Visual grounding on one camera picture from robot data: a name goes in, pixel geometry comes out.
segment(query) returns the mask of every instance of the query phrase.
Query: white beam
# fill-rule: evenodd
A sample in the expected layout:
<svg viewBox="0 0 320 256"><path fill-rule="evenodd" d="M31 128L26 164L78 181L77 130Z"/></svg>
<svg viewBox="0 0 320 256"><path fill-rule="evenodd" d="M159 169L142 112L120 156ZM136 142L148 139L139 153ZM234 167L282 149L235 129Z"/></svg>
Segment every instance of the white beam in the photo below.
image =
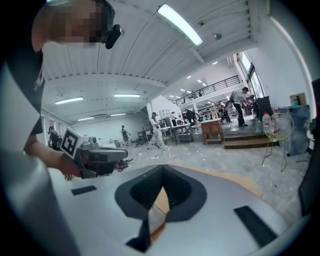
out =
<svg viewBox="0 0 320 256"><path fill-rule="evenodd" d="M182 42L201 63L205 63L205 61L201 57L201 55L197 52L197 50L191 45L191 43L185 37L183 37L181 34L179 34L177 31L172 29L169 25L167 25L166 23L161 21L156 16L152 16L149 13L147 13L139 8L136 8L133 6L128 6L128 5L126 5L124 3L120 3L120 2L113 2L111 5L116 11L124 12L124 13L127 13L128 15L134 15L136 17L145 19L146 21L148 21L150 23L153 23L155 25L160 26L160 30L162 30L162 29L170 30L171 32L174 33L174 37L176 39L178 39L180 42Z"/></svg>
<svg viewBox="0 0 320 256"><path fill-rule="evenodd" d="M149 86L156 86L161 88L166 88L167 86L156 80L151 80L142 77L135 77L129 75L121 74L82 74L76 76L61 77L59 79L54 79L46 81L46 86L57 86L61 84L70 84L70 83L83 83L84 81L108 81L110 83L127 83L127 84L143 84Z"/></svg>
<svg viewBox="0 0 320 256"><path fill-rule="evenodd" d="M258 42L258 33L259 33L259 10L257 0L248 0L249 6L249 16L250 16L250 28L253 41Z"/></svg>

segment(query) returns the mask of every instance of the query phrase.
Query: floor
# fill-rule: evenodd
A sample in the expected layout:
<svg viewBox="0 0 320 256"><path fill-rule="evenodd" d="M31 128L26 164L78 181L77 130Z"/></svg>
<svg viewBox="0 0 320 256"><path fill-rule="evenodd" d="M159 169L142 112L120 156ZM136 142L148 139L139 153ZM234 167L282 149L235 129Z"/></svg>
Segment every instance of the floor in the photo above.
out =
<svg viewBox="0 0 320 256"><path fill-rule="evenodd" d="M142 145L129 148L128 159L133 159L124 172L148 165L177 164L208 172L227 172L242 175L255 182L262 192L262 199L279 211L293 224L301 217L298 187L309 160L308 153L287 158L287 167L280 172L282 150L276 146L262 166L266 148L223 149L220 144L203 145L196 141L175 145L168 139L167 150Z"/></svg>

